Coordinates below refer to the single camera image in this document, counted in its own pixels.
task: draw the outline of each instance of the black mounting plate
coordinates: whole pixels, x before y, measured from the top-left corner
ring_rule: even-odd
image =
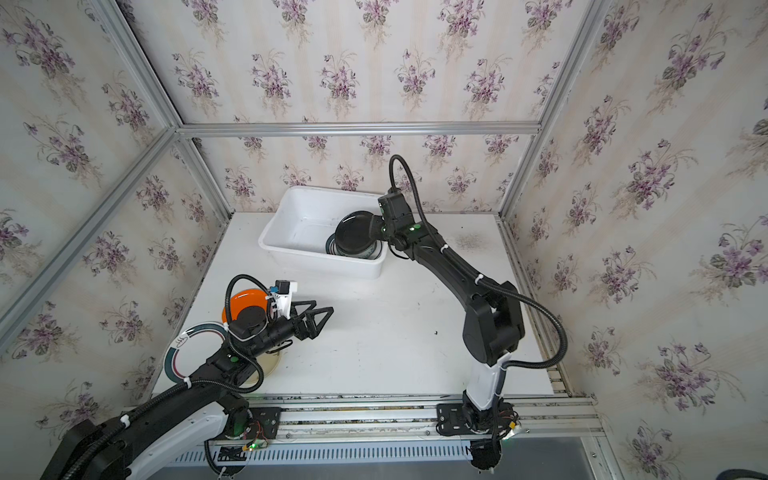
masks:
[[[474,432],[469,428],[462,410],[463,406],[462,402],[437,404],[437,433],[444,437],[454,435],[487,435],[487,433]],[[498,405],[499,412],[513,410],[514,407],[514,405],[507,402],[500,402]],[[509,421],[506,419],[498,420],[498,428],[502,431],[508,428],[508,424]]]
[[[438,434],[444,437],[454,435],[475,435],[464,420],[462,407],[463,404],[461,402],[437,404],[436,428]]]
[[[283,410],[280,407],[264,407],[264,408],[249,408],[253,415],[253,421],[251,422],[250,431],[245,435],[242,440],[253,440],[256,438],[258,428],[255,426],[256,422],[261,422],[261,428],[264,433],[264,437],[267,440],[274,440],[277,438],[277,427],[280,426],[280,412]],[[213,440],[229,440],[222,433]]]

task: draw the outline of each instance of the orange bowl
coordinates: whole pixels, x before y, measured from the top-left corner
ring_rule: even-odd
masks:
[[[232,320],[236,320],[240,312],[248,306],[260,306],[266,312],[266,293],[257,288],[252,288],[232,296],[232,300],[230,300]],[[221,321],[223,323],[227,322],[227,315],[224,309],[221,309]]]

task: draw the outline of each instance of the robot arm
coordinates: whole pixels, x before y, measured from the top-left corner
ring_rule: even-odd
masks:
[[[227,288],[241,278],[236,276]],[[266,291],[258,280],[256,283]],[[70,429],[45,469],[42,480],[87,478],[144,480],[189,448],[223,433],[237,439],[249,426],[248,401],[241,393],[260,386],[263,371],[255,359],[282,349],[292,337],[315,339],[323,330],[332,307],[317,309],[314,300],[290,302],[294,282],[276,282],[269,304],[276,305],[273,318],[258,306],[244,309],[228,328],[227,341],[185,383],[162,392],[126,415],[101,425],[85,420]],[[297,307],[303,307],[299,313]],[[241,389],[254,372],[260,372],[256,388]]]
[[[393,165],[399,161],[409,179],[416,208],[421,217],[416,223],[413,212],[402,191],[396,186]],[[456,296],[464,307],[463,339],[467,350],[478,361],[464,394],[462,414],[465,426],[471,432],[498,433],[498,408],[502,403],[502,387],[509,366],[544,369],[562,360],[568,347],[559,320],[532,299],[522,296],[509,283],[496,283],[484,277],[454,252],[437,230],[430,225],[416,189],[410,168],[399,155],[389,160],[389,179],[392,187],[379,198],[381,216],[373,216],[368,235],[388,242],[391,247],[405,253],[435,274]],[[520,302],[541,311],[554,325],[560,337],[560,348],[544,362],[511,360],[518,342],[525,335]],[[452,435],[447,429],[438,432]]]

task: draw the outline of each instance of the wall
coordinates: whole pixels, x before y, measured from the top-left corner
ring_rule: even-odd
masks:
[[[0,313],[161,130],[89,14],[0,2]]]
[[[162,132],[87,2],[0,2],[0,313]],[[168,152],[0,356],[0,471],[135,404],[222,230]]]
[[[188,123],[535,121],[588,6],[118,3]],[[274,209],[291,184],[381,192],[389,185],[384,162],[395,153],[419,170],[428,207],[490,211],[500,207],[527,142],[479,135],[206,138],[201,145],[240,211]]]
[[[768,472],[767,27],[616,2],[510,219],[627,478]]]

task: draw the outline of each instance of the purple flower pattern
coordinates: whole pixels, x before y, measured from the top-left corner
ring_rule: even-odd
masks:
[[[105,313],[106,318],[98,323],[102,330],[109,332],[109,344],[129,342],[140,345],[145,339],[152,341],[152,327],[144,325],[139,317],[139,304],[125,301],[114,310]]]
[[[581,190],[574,190],[574,196],[571,198],[571,207],[568,209],[563,220],[568,229],[563,233],[573,236],[578,233],[578,228],[581,225],[587,223],[592,225],[598,219],[596,213],[601,208],[594,201],[597,195],[594,187],[592,187],[592,182],[587,182]]]
[[[651,264],[638,260],[637,252],[632,246],[622,252],[611,251],[611,255],[603,259],[603,265],[604,273],[598,272],[590,277],[589,280],[594,282],[594,285],[589,293],[596,296],[598,302],[605,306],[608,306],[609,300],[616,304],[624,299],[631,301],[634,293],[640,289],[643,273],[656,278],[656,273],[650,269]]]
[[[640,0],[627,0],[615,3],[608,8],[608,13],[603,20],[605,31],[600,36],[598,46],[592,52],[592,61],[597,64],[593,72],[601,70],[611,62],[616,44],[629,31],[634,31],[640,21]]]
[[[445,179],[449,186],[449,196],[456,201],[463,199],[469,186],[478,181],[474,171],[467,171],[467,167],[455,167],[453,173]]]
[[[339,165],[336,169],[336,175],[333,176],[336,185],[342,190],[350,192],[357,191],[357,187],[365,180],[360,170],[353,170],[349,165]]]
[[[47,300],[40,313],[18,334],[11,348],[12,359],[27,358],[30,354],[39,357],[40,362],[53,359],[61,361],[61,350],[71,349],[77,352],[78,340],[71,326],[59,326],[54,318],[54,303]]]
[[[427,200],[422,201],[422,209],[429,214],[438,214],[442,212],[442,200]]]
[[[264,58],[261,54],[253,54],[251,58],[256,62],[256,66],[251,68],[253,75],[253,86],[263,90],[261,103],[264,108],[269,108],[275,120],[279,120],[286,114],[286,109],[290,107],[286,98],[290,98],[288,85],[291,83],[288,74],[280,67],[277,62],[283,57],[281,51],[270,50],[270,53]]]
[[[510,145],[518,143],[520,135],[485,135],[485,161],[494,166],[502,161]]]
[[[184,207],[186,217],[188,220],[194,221],[200,225],[203,230],[207,230],[208,217],[205,215],[205,209],[203,208],[203,196],[199,193],[192,193],[191,195],[185,194],[181,199],[181,206]]]
[[[286,37],[289,40],[296,37],[301,48],[309,41],[311,35],[308,29],[310,24],[306,21],[306,7],[310,0],[272,0],[272,3],[283,11],[282,25],[286,31]]]
[[[280,175],[280,179],[285,185],[289,187],[295,187],[296,185],[307,185],[312,181],[310,173],[303,169],[298,168],[296,165],[283,165],[283,174]]]
[[[768,98],[763,103],[763,110],[768,110]],[[739,139],[741,143],[728,150],[727,157],[740,157],[740,166],[729,172],[728,176],[743,175],[754,180],[760,168],[763,172],[768,172],[768,118],[758,120],[751,132],[743,129]]]
[[[485,0],[442,0],[438,20],[445,20],[448,27],[439,36],[439,50],[445,52],[446,63],[459,59],[470,48],[467,38],[478,34],[484,4]]]
[[[515,242],[520,241],[520,224],[518,223],[517,214],[512,214],[512,220],[509,222],[509,233]]]
[[[29,229],[20,223],[12,223],[15,210],[0,210],[0,283],[13,283],[14,275],[32,278],[43,264],[43,256],[37,252],[42,241],[29,242]]]
[[[498,93],[504,88],[502,65],[509,60],[498,57],[488,62],[487,58],[481,58],[477,63],[480,72],[474,70],[469,74],[464,90],[472,93],[472,97],[464,103],[464,113],[469,114],[470,121],[482,119],[491,111],[491,104],[498,101]]]
[[[147,248],[149,256],[154,259],[154,269],[166,270],[173,276],[184,275],[184,262],[176,251],[176,240],[173,237],[165,237],[159,242],[152,241],[152,247]]]
[[[363,137],[360,146],[366,148],[363,154],[363,163],[371,167],[371,171],[378,170],[389,161],[389,148],[392,146],[392,135],[372,135]]]
[[[578,260],[574,258],[573,253],[565,257],[559,257],[554,273],[552,274],[552,280],[549,282],[552,287],[549,294],[558,297],[563,292],[569,290],[571,293],[576,293],[576,290],[578,290],[576,284],[581,282],[581,277],[576,274],[577,270]]]
[[[236,170],[225,168],[224,183],[227,190],[232,190],[234,201],[243,209],[247,209],[256,196],[256,186],[248,177],[248,167],[238,167]]]
[[[98,424],[101,417],[108,416],[109,408],[99,404],[88,391],[93,386],[90,382],[83,382],[79,386],[73,386],[74,380],[67,385],[64,400],[45,406],[45,415],[35,421],[35,426],[40,430],[48,430],[56,440],[61,440],[64,434],[84,420],[91,420]]]
[[[683,480],[680,468],[675,463],[680,451],[671,443],[672,432],[666,429],[654,430],[643,421],[637,428],[635,438],[630,440],[627,437],[624,443],[624,449],[630,456],[626,461],[630,471],[639,475],[640,472],[645,472],[661,480]]]
[[[402,63],[395,70],[397,79],[402,84],[402,104],[414,111],[421,107],[424,100],[424,87],[430,78],[435,77],[435,69],[432,68],[432,57],[424,58],[421,52],[413,49],[411,53],[408,49],[402,54]]]
[[[707,282],[704,288],[694,292],[707,302],[715,298],[723,302],[726,291],[738,299],[737,288],[768,282],[768,253],[763,241],[756,238],[760,233],[755,231],[755,228],[768,227],[768,215],[760,216],[749,227],[734,223],[725,223],[723,227],[728,231],[717,242],[722,253],[715,253],[709,260],[702,256],[701,268],[690,273]]]
[[[531,229],[528,231],[528,235],[531,238],[531,242],[528,247],[533,248],[539,240],[547,240],[549,238],[549,212],[547,207],[542,207],[541,210],[533,214],[533,222]]]
[[[697,164],[698,160],[691,156],[690,148],[673,151],[672,144],[663,138],[654,151],[641,151],[640,160],[630,164],[629,171],[632,181],[619,185],[611,198],[616,199],[611,213],[619,218],[630,215],[637,218],[637,208],[650,210],[656,200],[667,200],[670,189],[675,185],[675,172],[678,164],[683,161],[686,165]]]
[[[109,280],[118,288],[121,282],[132,285],[133,277],[136,276],[136,257],[128,258],[130,252],[122,242],[122,235],[108,230],[103,236],[96,237],[91,249],[83,256],[83,263],[91,268],[94,276],[103,270],[108,271]]]
[[[509,186],[510,182],[512,182],[512,178],[514,176],[515,172],[509,172],[506,178],[498,182],[498,187],[496,187],[496,190],[502,192],[502,197],[504,197],[504,194],[507,193],[507,187]]]
[[[171,329],[176,329],[176,326],[181,321],[184,306],[187,305],[187,299],[183,296],[174,296],[174,292],[175,290],[171,290],[168,295],[168,306],[163,308],[163,317],[165,317]]]
[[[146,147],[154,139],[154,129],[147,123],[149,114],[144,110],[144,101],[123,83],[124,76],[125,71],[119,71],[114,76],[114,86],[106,83],[101,90],[109,97],[109,111],[118,126],[129,126],[136,143]]]
[[[411,175],[413,176],[413,180],[416,183],[422,181],[422,176],[417,170],[411,170]],[[408,175],[401,165],[398,165],[395,173],[395,185],[397,185],[397,187],[402,190],[406,198],[413,198],[413,185],[411,185],[411,180],[408,179]]]
[[[253,211],[261,212],[263,214],[274,214],[277,212],[277,208],[279,206],[280,203],[275,203],[271,198],[262,198],[256,208],[253,209]]]
[[[558,153],[558,143],[554,141],[554,138],[550,138],[547,147],[538,155],[538,164],[534,172],[534,178],[536,179],[534,186],[536,188],[543,187],[547,177],[558,171],[561,159],[562,157]]]
[[[448,158],[453,155],[456,146],[456,137],[453,135],[427,135],[424,137],[423,147],[429,152],[424,157],[424,163],[429,165],[429,171],[440,170],[440,167],[448,163]]]
[[[49,24],[18,4],[0,5],[0,23],[7,27],[2,31],[5,45],[15,50],[18,64],[39,66],[42,84],[57,102],[64,97],[78,107],[78,101],[86,101],[82,88],[85,79],[74,76],[74,59],[64,50],[64,39]]]
[[[591,342],[585,343],[582,349],[582,355],[586,362],[582,365],[588,372],[594,372],[598,369],[610,370],[614,376],[621,373],[620,365],[624,359],[619,355],[618,347],[620,339],[616,336],[616,329],[609,326],[606,329],[593,327]]]
[[[493,210],[493,207],[491,207],[490,204],[487,204],[483,201],[482,197],[480,198],[473,198],[469,201],[469,205],[462,208],[462,213],[471,213],[471,212],[489,212]]]
[[[389,37],[386,31],[386,16],[393,3],[399,3],[400,0],[355,0],[357,8],[362,10],[362,33],[367,40],[374,37],[376,43],[373,49]]]
[[[64,115],[59,115],[55,121],[41,117],[35,119],[38,123],[25,122],[24,128],[38,143],[38,160],[47,161],[51,165],[61,165],[72,173],[73,180],[80,181],[86,188],[93,183],[100,188],[103,177],[101,166],[95,163],[95,158],[85,153],[82,143],[85,132],[79,126],[65,121]]]
[[[531,281],[531,285],[536,289],[541,289],[541,265],[538,262],[538,258],[534,258],[532,262],[525,264],[525,274],[528,275],[528,279]]]
[[[154,210],[157,221],[170,223],[174,217],[174,202],[168,201],[170,194],[164,183],[157,175],[146,177],[141,185],[143,188],[136,190],[136,200],[144,210]]]
[[[560,67],[560,62],[556,61],[549,68],[549,72],[538,79],[536,90],[533,90],[533,93],[538,97],[538,100],[531,106],[531,111],[528,112],[529,117],[538,118],[541,111],[544,110],[544,103],[546,103],[547,97],[549,97],[549,92],[552,89],[552,85],[554,85],[554,79],[557,77],[558,67]]]
[[[523,28],[523,46],[530,47],[529,51],[538,50],[544,46],[551,31],[552,21],[558,17],[563,6],[570,8],[573,0],[530,0],[525,3],[525,13],[528,17],[527,27]]]
[[[614,98],[606,95],[603,104],[592,109],[590,116],[584,120],[587,133],[578,139],[574,147],[576,150],[574,165],[577,167],[592,165],[592,154],[599,155],[603,147],[611,144],[611,138],[616,132],[616,121],[621,114],[631,110],[626,103],[626,100],[614,103]]]
[[[195,260],[198,269],[203,270],[205,268],[212,251],[213,249],[210,245],[200,245],[200,248],[192,253],[192,258]]]
[[[152,381],[154,372],[157,369],[155,363],[157,359],[153,356],[142,359],[138,366],[129,370],[125,376],[127,377],[120,386],[123,390],[127,390],[131,393],[131,400],[139,402],[141,397],[144,396],[144,392],[147,391],[147,387]]]
[[[360,82],[349,63],[357,55],[343,51],[338,58],[333,55],[325,55],[325,65],[320,71],[320,87],[328,89],[326,106],[328,111],[333,110],[337,120],[345,118],[349,109],[354,108],[352,100],[357,98],[355,88]]]
[[[638,364],[644,374],[637,385],[646,389],[650,401],[660,403],[665,410],[672,403],[678,412],[693,408],[700,409],[704,415],[707,407],[715,404],[723,384],[728,386],[732,397],[739,396],[746,401],[736,386],[738,378],[709,368],[712,354],[701,343],[690,348],[673,341],[669,346],[659,346],[658,351],[661,357],[658,361]]]
[[[177,63],[174,67],[177,82],[179,86],[189,88],[192,105],[202,109],[206,117],[215,117],[221,106],[214,100],[219,96],[219,92],[213,74],[200,63],[203,52],[190,51],[186,57],[178,53],[171,56]]]
[[[317,120],[315,118],[304,117],[302,122],[305,124],[315,124]],[[306,141],[306,149],[310,152],[312,158],[316,158],[320,163],[324,162],[328,158],[328,150],[326,146],[328,144],[328,137],[322,135],[314,135],[310,137],[302,137]]]
[[[248,124],[247,117],[234,116],[236,124]],[[262,145],[263,139],[261,137],[238,137],[243,141],[243,150],[248,153],[249,158],[255,158],[256,163],[260,164],[261,161],[266,158],[266,149]]]
[[[648,115],[663,114],[668,108],[674,108],[675,97],[683,95],[686,83],[706,68],[717,69],[725,59],[726,52],[721,48],[725,47],[731,31],[722,27],[728,17],[724,7],[715,15],[711,10],[710,3],[685,33],[672,37],[673,44],[668,55],[671,65],[664,69],[661,78],[656,77],[656,88],[648,94],[648,98],[653,98],[655,103]]]
[[[181,0],[181,3],[192,8],[192,16],[197,27],[203,35],[212,35],[218,46],[224,40],[226,33],[219,23],[219,0]]]
[[[91,20],[91,22],[98,24],[98,26],[101,28],[101,32],[104,33],[104,40],[106,42],[111,42],[109,34],[107,33],[107,29],[104,28],[99,18],[96,16],[93,6],[91,6],[89,0],[78,0],[78,10],[82,10],[82,12],[85,13],[85,16]]]
[[[763,0],[762,4],[755,7],[752,15],[749,17],[749,20],[755,20],[760,16],[763,17],[763,23],[760,24],[760,27],[755,32],[755,36],[752,38],[752,41],[747,45],[747,47],[755,45],[768,31],[768,2],[765,2],[765,0]]]

